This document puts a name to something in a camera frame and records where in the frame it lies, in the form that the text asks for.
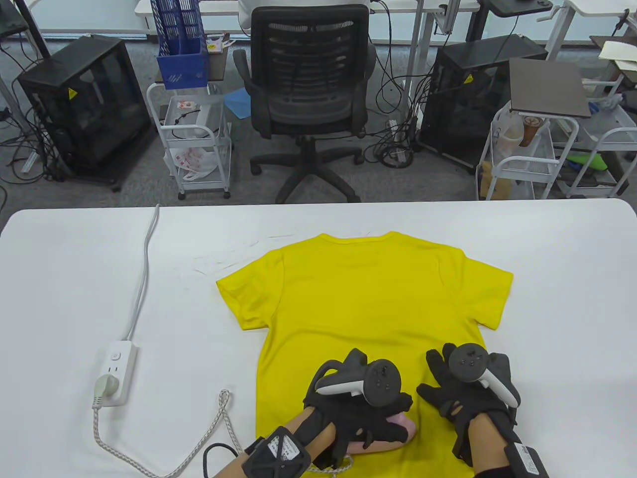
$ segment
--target pink object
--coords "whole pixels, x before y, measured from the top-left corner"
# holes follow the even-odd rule
[[[377,453],[379,451],[390,451],[396,450],[402,446],[405,446],[407,443],[412,441],[412,438],[416,435],[416,424],[404,413],[399,413],[398,415],[391,416],[387,419],[390,423],[397,423],[407,429],[407,441],[405,443],[401,442],[372,442],[371,445],[364,450],[363,442],[351,442],[347,447],[347,453],[350,455],[362,454],[362,453]]]

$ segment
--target blue paper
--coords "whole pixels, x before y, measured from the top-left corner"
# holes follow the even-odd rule
[[[245,88],[225,95],[224,103],[237,118],[246,119],[250,116],[250,95]]]

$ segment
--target black glove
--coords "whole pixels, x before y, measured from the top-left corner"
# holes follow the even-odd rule
[[[520,440],[513,432],[516,425],[515,409],[509,410],[493,391],[484,388],[478,382],[461,382],[452,375],[448,361],[454,350],[454,344],[445,344],[442,349],[444,359],[437,350],[427,351],[427,364],[440,388],[421,384],[416,392],[427,403],[436,407],[441,416],[454,424],[458,436],[454,445],[454,455],[471,467],[473,460],[468,430],[469,422],[477,415],[486,413],[507,442]]]
[[[386,407],[374,408],[367,403],[363,395],[350,393],[338,395],[320,395],[314,391],[314,383],[303,400],[306,407],[315,407],[315,416],[307,419],[303,425],[323,430],[329,423],[336,428],[334,443],[321,453],[314,465],[321,470],[338,468],[343,463],[350,442],[364,442],[368,448],[374,441],[405,443],[408,433],[405,427],[389,423],[387,418],[401,412],[407,412],[413,400],[407,393],[401,393],[396,401]]]

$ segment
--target office chair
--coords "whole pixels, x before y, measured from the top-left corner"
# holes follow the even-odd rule
[[[360,4],[318,7],[258,7],[252,12],[250,51],[235,50],[234,63],[252,101],[252,125],[262,138],[296,137],[300,154],[264,154],[250,160],[250,172],[262,164],[294,168],[276,195],[282,204],[307,175],[361,202],[354,190],[326,164],[348,156],[362,164],[361,148],[316,151],[313,134],[349,131],[365,137],[367,82],[376,50],[368,42],[369,10]]]

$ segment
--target white tabletop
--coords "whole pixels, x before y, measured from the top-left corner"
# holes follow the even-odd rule
[[[0,235],[7,476],[141,477],[95,445],[90,406],[104,348],[128,323],[151,215],[28,210]],[[637,219],[618,199],[163,208],[133,339],[140,352],[131,395],[101,411],[102,438],[165,474],[229,388],[238,438],[251,443],[266,331],[242,332],[215,280],[319,233],[392,230],[515,274],[500,329],[484,335],[492,351],[511,357],[522,395],[518,433],[549,474],[634,477]],[[211,440],[229,443],[222,426]],[[210,459],[214,473],[230,454]],[[201,478],[200,456],[183,476]]]
[[[566,0],[583,17],[616,17],[628,8],[631,13],[637,11],[634,0]]]
[[[442,12],[441,4],[448,2],[442,0],[424,0],[425,11],[429,13]],[[415,13],[417,3],[415,0],[387,0],[387,6],[392,13]],[[478,11],[480,3],[477,0],[462,0],[459,11]],[[237,15],[239,12],[239,2],[237,0],[214,0],[202,1],[199,3],[199,10],[202,17]],[[381,7],[376,7],[378,11],[384,11]],[[153,11],[150,7],[150,0],[140,0],[135,7],[135,15],[138,17],[152,17]]]

